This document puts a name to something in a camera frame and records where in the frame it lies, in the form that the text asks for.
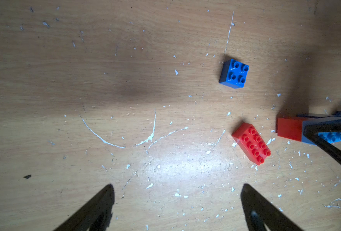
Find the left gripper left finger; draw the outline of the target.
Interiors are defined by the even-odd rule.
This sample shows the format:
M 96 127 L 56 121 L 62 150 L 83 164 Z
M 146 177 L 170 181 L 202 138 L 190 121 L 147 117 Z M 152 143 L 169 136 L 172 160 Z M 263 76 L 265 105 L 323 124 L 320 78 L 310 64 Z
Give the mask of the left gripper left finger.
M 108 184 L 55 230 L 105 231 L 110 225 L 114 203 L 114 188 Z

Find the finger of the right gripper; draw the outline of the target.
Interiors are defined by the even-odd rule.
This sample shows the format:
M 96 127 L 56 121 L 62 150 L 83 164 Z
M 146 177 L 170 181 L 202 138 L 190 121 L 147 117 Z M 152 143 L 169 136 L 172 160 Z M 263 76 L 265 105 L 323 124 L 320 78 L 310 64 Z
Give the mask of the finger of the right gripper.
M 325 151 L 341 165 L 341 150 L 319 137 L 320 132 L 341 132 L 341 123 L 308 125 L 304 129 L 304 136 Z

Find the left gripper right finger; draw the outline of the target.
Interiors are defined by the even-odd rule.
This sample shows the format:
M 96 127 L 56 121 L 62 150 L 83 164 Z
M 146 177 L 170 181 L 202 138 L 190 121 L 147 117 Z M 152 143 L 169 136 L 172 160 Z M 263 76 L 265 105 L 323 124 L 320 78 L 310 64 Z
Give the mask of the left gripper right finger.
M 244 184 L 241 202 L 250 231 L 300 231 L 301 228 L 274 207 L 249 184 Z

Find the light blue long lego brick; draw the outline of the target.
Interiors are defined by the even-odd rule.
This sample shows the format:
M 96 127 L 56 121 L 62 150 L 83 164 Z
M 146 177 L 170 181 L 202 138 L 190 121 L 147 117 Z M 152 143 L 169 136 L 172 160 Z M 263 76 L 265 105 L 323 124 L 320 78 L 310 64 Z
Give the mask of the light blue long lego brick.
M 318 136 L 328 143 L 341 142 L 341 132 L 320 132 Z

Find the small red lego brick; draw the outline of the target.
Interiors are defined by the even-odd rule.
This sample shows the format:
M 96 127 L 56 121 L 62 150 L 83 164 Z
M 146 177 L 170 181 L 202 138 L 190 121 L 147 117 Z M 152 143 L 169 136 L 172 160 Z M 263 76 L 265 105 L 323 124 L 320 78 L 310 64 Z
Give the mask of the small red lego brick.
M 302 124 L 306 121 L 303 117 L 279 117 L 276 123 L 276 132 L 279 137 L 301 141 Z

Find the red long lego brick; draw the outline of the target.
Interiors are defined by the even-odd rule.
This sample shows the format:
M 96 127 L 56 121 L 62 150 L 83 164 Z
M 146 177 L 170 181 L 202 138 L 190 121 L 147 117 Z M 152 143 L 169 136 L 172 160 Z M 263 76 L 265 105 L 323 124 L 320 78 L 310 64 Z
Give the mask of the red long lego brick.
M 248 159 L 256 165 L 263 164 L 271 151 L 252 124 L 243 122 L 232 134 Z

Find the small blue lego brick far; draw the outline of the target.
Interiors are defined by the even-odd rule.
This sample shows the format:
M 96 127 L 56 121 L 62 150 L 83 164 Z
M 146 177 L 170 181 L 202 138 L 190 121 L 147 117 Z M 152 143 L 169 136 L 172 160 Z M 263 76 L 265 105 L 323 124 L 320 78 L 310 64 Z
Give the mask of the small blue lego brick far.
M 224 62 L 219 83 L 234 89 L 243 88 L 249 66 L 234 59 Z

